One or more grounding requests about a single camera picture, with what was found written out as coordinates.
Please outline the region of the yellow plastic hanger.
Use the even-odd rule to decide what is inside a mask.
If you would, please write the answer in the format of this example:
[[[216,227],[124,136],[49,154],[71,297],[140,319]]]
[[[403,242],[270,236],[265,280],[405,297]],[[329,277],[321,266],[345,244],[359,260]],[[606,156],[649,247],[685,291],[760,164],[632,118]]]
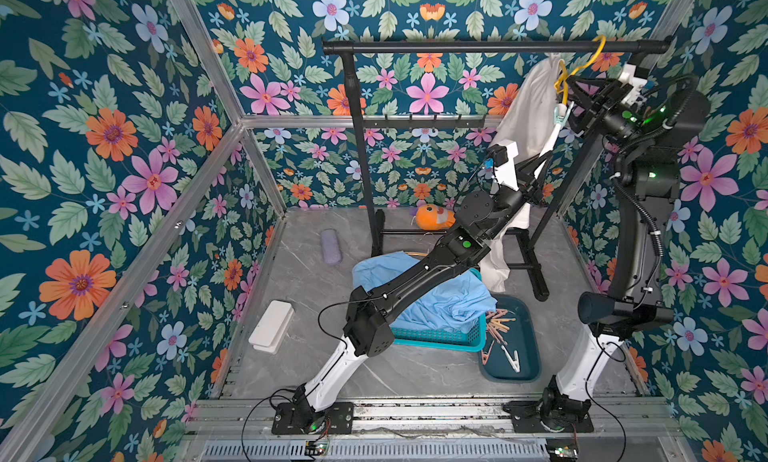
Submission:
[[[568,68],[563,61],[559,62],[560,75],[554,83],[554,89],[555,93],[561,96],[560,103],[562,105],[568,106],[569,104],[569,85],[567,82],[568,78],[578,75],[580,72],[590,67],[597,61],[607,43],[607,37],[605,35],[598,35],[593,39],[593,41],[598,43],[597,49],[584,62],[572,68]]]

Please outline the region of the light green clothespin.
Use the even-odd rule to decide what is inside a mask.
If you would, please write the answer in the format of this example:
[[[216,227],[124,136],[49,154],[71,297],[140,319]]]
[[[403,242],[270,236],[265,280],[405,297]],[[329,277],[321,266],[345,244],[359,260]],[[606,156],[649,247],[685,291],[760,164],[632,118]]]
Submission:
[[[562,130],[571,114],[572,105],[559,103],[555,106],[553,111],[554,130],[559,132]]]

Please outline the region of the white t-shirt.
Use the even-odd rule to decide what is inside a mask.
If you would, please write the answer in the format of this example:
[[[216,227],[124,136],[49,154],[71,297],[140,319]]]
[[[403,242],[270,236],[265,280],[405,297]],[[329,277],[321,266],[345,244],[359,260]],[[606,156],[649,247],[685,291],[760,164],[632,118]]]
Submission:
[[[561,101],[561,96],[554,89],[554,83],[560,75],[560,61],[563,61],[560,55],[551,54],[531,69],[495,129],[491,145],[504,139],[517,143],[519,154],[514,163],[538,157],[554,148],[561,131],[554,130],[553,119],[555,106]],[[528,229],[531,207],[531,203],[525,203],[502,229],[502,234],[506,229]],[[503,257],[502,234],[491,240],[491,251],[479,265],[482,282],[489,291],[496,293],[505,288],[511,272]]]

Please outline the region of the light blue t-shirt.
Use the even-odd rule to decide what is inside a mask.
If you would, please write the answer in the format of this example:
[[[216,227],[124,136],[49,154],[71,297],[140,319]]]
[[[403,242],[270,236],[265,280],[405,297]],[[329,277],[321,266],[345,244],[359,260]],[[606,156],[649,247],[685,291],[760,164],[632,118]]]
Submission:
[[[352,270],[353,287],[362,286],[370,291],[395,279],[417,262],[419,259],[402,251],[361,261]],[[478,317],[495,311],[496,307],[496,299],[481,280],[475,274],[465,272],[419,298],[395,319],[391,327],[468,333]]]

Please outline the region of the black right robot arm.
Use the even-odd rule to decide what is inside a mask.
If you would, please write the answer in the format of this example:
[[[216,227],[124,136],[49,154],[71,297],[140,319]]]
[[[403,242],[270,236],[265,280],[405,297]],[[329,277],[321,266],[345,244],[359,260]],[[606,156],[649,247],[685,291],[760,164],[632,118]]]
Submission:
[[[665,249],[657,218],[644,203],[680,198],[675,155],[702,131],[711,109],[694,74],[675,76],[651,89],[643,80],[576,75],[564,83],[570,100],[582,110],[572,126],[582,134],[585,148],[604,142],[617,148],[610,164],[620,218],[617,265],[606,292],[579,297],[582,332],[541,397],[503,405],[518,433],[593,431],[589,412],[597,404],[594,385],[607,363],[625,361],[622,345],[634,334],[671,322],[671,311],[650,297]]]

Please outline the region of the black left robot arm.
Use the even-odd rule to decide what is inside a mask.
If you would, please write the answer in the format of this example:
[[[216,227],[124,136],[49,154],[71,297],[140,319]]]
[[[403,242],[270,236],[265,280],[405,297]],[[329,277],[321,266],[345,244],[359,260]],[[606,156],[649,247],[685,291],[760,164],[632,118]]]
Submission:
[[[350,423],[337,421],[354,406],[339,403],[338,395],[360,366],[394,343],[392,323],[432,289],[478,266],[490,253],[491,241],[506,232],[525,204],[536,201],[552,153],[546,150],[515,162],[514,148],[513,144],[489,148],[487,158],[497,190],[479,189],[465,196],[454,224],[422,260],[383,285],[351,292],[344,303],[346,322],[335,351],[316,376],[276,407],[272,434],[350,432]]]

